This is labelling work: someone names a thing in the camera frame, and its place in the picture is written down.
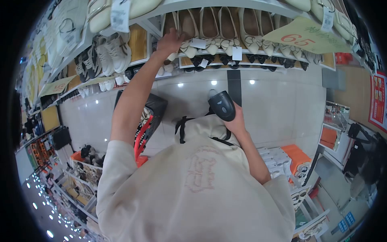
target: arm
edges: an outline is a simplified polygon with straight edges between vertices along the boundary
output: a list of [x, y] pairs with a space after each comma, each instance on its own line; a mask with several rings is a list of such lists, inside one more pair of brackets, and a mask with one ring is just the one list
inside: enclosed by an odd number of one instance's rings
[[245, 152], [251, 176], [263, 185], [271, 180], [269, 170], [255, 148], [250, 134], [246, 131], [242, 108], [235, 102], [234, 105], [236, 109], [235, 119], [230, 122], [225, 121], [224, 124], [235, 135], [241, 148]]
[[170, 33], [159, 40], [157, 50], [126, 86], [113, 112], [110, 140], [125, 141], [133, 146], [135, 132], [157, 71], [171, 53], [179, 50], [183, 37], [181, 35], [177, 38], [176, 30], [170, 29]]

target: blue sign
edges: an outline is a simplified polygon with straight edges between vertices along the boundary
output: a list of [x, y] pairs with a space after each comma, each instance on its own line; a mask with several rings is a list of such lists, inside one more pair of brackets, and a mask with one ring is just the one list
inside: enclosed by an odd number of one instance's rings
[[346, 216], [345, 216], [345, 221], [347, 221], [347, 224], [349, 226], [352, 226], [352, 224], [355, 223], [355, 218], [353, 218], [353, 215], [351, 212], [349, 212]]
[[344, 220], [341, 220], [340, 223], [338, 224], [339, 228], [340, 228], [340, 231], [342, 233], [344, 233], [345, 231], [347, 231], [348, 227], [347, 225], [345, 224]]

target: black and white sneaker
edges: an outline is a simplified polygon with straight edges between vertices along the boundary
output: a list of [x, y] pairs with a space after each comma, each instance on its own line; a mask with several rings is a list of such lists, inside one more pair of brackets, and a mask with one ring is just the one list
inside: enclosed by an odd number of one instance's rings
[[82, 52], [82, 62], [87, 68], [90, 79], [96, 78], [102, 71], [101, 60], [96, 51], [96, 41], [93, 40], [92, 45]]
[[87, 82], [89, 80], [89, 74], [87, 73], [85, 64], [82, 62], [82, 53], [74, 59], [74, 62], [77, 65], [75, 70], [80, 77], [80, 81]]

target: wall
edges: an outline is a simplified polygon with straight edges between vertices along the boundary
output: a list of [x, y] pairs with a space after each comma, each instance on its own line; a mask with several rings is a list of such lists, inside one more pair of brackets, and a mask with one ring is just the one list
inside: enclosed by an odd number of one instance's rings
[[346, 74], [346, 91], [335, 90], [334, 101], [351, 108], [349, 118], [387, 138], [387, 133], [368, 122], [370, 113], [370, 74], [359, 67], [336, 67]]

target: person's left hand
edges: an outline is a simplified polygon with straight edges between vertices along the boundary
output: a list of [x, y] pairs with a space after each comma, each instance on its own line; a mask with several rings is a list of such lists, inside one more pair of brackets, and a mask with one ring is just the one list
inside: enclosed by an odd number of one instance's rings
[[165, 55], [167, 58], [173, 52], [177, 52], [184, 40], [184, 34], [177, 37], [177, 32], [175, 28], [171, 28], [169, 34], [165, 34], [157, 42], [157, 51]]

